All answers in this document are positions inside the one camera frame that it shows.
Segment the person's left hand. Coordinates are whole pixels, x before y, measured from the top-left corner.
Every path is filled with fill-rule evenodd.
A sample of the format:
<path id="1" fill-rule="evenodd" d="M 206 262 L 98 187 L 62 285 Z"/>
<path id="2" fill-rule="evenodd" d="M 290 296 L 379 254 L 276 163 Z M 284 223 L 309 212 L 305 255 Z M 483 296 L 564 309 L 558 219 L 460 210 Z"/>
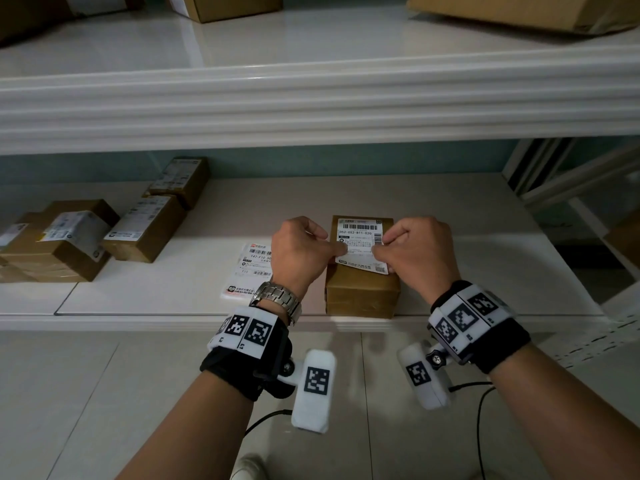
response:
<path id="1" fill-rule="evenodd" d="M 320 242 L 328 233 L 305 216 L 283 222 L 271 240 L 271 281 L 291 290 L 301 301 L 309 286 L 334 259 L 324 259 Z"/>

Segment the labelled brown cardboard box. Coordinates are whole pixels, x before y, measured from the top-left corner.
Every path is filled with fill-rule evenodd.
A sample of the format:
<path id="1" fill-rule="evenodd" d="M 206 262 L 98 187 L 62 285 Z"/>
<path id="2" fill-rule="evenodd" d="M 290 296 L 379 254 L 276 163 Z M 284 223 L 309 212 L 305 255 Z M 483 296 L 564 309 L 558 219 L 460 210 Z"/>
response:
<path id="1" fill-rule="evenodd" d="M 27 212 L 0 233 L 0 259 L 7 256 L 34 255 L 44 228 L 41 212 Z"/>
<path id="2" fill-rule="evenodd" d="M 153 263 L 187 217 L 176 196 L 144 196 L 105 234 L 114 259 Z"/>
<path id="3" fill-rule="evenodd" d="M 142 196 L 175 196 L 181 206 L 193 210 L 211 177 L 206 158 L 173 158 Z"/>
<path id="4" fill-rule="evenodd" d="M 39 283 L 92 282 L 110 257 L 102 239 L 119 220 L 103 199 L 53 201 L 0 259 Z"/>

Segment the white shelf unit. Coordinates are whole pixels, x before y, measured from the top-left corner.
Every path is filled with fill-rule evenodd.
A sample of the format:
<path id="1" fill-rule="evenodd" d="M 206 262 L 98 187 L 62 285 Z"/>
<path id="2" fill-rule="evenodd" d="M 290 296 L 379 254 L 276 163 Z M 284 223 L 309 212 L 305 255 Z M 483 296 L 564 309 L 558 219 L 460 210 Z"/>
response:
<path id="1" fill-rule="evenodd" d="M 0 49 L 0 157 L 640 133 L 640 29 L 578 39 L 331 7 L 198 25 L 164 9 Z M 500 174 L 218 180 L 153 265 L 0 285 L 0 330 L 206 330 L 247 241 L 293 214 L 434 213 L 532 331 L 610 323 Z"/>

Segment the person's right hand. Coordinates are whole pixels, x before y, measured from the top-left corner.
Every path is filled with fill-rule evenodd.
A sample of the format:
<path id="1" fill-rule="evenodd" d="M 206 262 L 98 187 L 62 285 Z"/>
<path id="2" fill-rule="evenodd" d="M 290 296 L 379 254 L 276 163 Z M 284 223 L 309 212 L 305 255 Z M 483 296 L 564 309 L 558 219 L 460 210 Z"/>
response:
<path id="1" fill-rule="evenodd" d="M 451 229 L 435 217 L 405 217 L 382 238 L 401 245 L 400 279 L 430 305 L 461 279 Z"/>

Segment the person's right forearm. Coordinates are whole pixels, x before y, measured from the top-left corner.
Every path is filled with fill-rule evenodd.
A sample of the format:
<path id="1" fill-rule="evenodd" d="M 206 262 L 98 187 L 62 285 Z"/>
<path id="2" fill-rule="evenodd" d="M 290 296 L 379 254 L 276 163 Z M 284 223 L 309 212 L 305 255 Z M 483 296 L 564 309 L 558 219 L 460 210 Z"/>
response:
<path id="1" fill-rule="evenodd" d="M 528 344 L 489 377 L 554 480 L 640 480 L 640 428 Z"/>

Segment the white shipping label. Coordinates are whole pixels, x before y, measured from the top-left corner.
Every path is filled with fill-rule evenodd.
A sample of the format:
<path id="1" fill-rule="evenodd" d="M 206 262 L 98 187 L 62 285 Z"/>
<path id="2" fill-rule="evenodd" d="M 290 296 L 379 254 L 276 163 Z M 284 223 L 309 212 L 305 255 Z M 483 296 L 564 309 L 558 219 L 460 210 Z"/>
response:
<path id="1" fill-rule="evenodd" d="M 385 230 L 394 224 L 392 219 L 382 217 L 333 216 L 330 238 L 344 243 L 347 254 L 335 258 L 342 266 L 388 275 L 386 263 L 377 260 L 372 247 L 382 244 Z"/>

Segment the white label backing sheet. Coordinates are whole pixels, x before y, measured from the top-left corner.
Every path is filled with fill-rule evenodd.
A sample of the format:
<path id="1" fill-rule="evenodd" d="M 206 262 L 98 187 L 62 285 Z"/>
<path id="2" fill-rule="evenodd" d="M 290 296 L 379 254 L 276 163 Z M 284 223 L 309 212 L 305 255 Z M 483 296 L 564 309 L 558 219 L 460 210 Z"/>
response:
<path id="1" fill-rule="evenodd" d="M 249 303 L 261 284 L 270 281 L 273 275 L 271 256 L 270 244 L 246 243 L 221 289 L 220 297 Z"/>

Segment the small brown cardboard box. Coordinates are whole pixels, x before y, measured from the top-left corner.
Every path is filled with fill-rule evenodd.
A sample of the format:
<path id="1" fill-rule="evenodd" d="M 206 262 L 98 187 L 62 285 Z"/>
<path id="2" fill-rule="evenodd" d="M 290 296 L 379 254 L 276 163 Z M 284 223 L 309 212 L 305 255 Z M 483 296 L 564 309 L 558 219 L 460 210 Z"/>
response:
<path id="1" fill-rule="evenodd" d="M 324 297 L 328 315 L 391 319 L 401 294 L 396 274 L 377 274 L 335 263 L 326 271 Z"/>

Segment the large brown cardboard box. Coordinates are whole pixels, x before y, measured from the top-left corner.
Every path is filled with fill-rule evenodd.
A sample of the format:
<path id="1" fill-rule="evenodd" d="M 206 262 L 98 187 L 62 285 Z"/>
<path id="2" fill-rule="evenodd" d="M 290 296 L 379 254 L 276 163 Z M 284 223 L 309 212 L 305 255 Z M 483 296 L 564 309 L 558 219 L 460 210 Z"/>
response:
<path id="1" fill-rule="evenodd" d="M 420 13 L 585 36 L 640 26 L 640 0 L 407 0 Z"/>

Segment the silver metal wristwatch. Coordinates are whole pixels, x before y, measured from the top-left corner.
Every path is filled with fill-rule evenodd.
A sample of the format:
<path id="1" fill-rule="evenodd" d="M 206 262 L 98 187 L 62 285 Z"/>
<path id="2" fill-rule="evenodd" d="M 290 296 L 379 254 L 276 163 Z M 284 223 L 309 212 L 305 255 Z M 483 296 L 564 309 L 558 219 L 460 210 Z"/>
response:
<path id="1" fill-rule="evenodd" d="M 301 300 L 288 288 L 272 281 L 263 282 L 252 296 L 249 306 L 266 310 L 261 306 L 261 302 L 270 301 L 280 306 L 286 312 L 286 323 L 288 326 L 295 326 L 301 311 Z"/>

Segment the person's left forearm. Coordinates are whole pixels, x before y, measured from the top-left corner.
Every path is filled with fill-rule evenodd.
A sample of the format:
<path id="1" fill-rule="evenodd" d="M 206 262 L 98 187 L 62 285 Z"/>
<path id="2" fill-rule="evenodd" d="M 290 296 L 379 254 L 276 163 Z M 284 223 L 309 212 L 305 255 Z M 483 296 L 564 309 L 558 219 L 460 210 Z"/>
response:
<path id="1" fill-rule="evenodd" d="M 229 480 L 254 405 L 239 386 L 254 384 L 201 372 L 115 480 Z"/>

